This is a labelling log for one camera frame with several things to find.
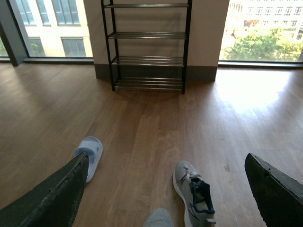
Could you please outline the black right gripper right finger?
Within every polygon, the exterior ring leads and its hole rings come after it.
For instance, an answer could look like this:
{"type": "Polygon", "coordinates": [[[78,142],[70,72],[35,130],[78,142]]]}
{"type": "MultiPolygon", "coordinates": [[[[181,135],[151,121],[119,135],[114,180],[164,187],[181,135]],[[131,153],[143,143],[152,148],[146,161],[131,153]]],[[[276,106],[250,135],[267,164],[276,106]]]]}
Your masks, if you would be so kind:
{"type": "Polygon", "coordinates": [[[263,221],[268,227],[303,225],[303,185],[249,153],[245,172],[263,221]]]}

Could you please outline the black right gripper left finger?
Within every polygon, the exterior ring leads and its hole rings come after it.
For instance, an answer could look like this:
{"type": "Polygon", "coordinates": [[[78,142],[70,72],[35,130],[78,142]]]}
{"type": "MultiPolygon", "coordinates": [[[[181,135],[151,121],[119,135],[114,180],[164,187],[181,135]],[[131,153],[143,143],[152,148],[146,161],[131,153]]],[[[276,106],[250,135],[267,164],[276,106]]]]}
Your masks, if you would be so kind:
{"type": "Polygon", "coordinates": [[[86,187],[89,156],[82,152],[0,211],[2,227],[70,227],[86,187]]]}

